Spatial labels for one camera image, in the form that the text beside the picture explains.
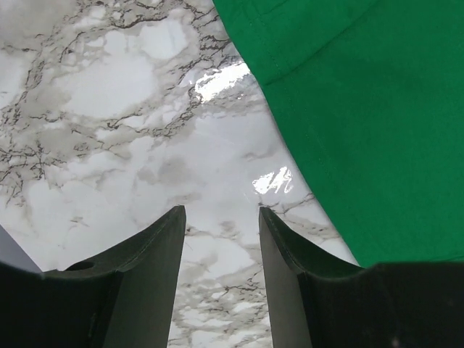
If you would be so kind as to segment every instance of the dark plastic part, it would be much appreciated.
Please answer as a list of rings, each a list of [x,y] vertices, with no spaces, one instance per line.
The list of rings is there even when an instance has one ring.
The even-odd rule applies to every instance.
[[[66,271],[0,264],[0,347],[165,348],[185,224],[175,207]]]
[[[274,348],[464,347],[464,264],[359,268],[260,210]]]

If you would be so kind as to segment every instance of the green fabric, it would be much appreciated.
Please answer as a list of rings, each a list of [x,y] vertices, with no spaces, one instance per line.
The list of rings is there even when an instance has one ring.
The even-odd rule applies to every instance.
[[[357,261],[464,257],[464,1],[215,0]]]

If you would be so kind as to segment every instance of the gray surface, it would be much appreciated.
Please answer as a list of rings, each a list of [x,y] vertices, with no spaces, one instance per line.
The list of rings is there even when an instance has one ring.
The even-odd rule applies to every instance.
[[[8,263],[23,270],[41,272],[40,268],[21,249],[16,241],[0,226],[0,262]]]

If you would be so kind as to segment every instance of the marble surface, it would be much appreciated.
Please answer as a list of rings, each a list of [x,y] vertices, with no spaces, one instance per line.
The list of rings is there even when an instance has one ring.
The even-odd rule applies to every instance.
[[[270,347],[257,213],[354,262],[210,0],[0,1],[0,223],[65,269],[184,204],[169,347]]]

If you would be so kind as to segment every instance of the black object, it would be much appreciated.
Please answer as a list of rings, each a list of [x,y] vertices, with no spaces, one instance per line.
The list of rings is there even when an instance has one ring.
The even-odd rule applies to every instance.
[[[274,348],[464,347],[462,263],[359,268],[268,208],[260,241]]]
[[[0,264],[0,347],[165,348],[185,224],[175,207],[66,271]]]

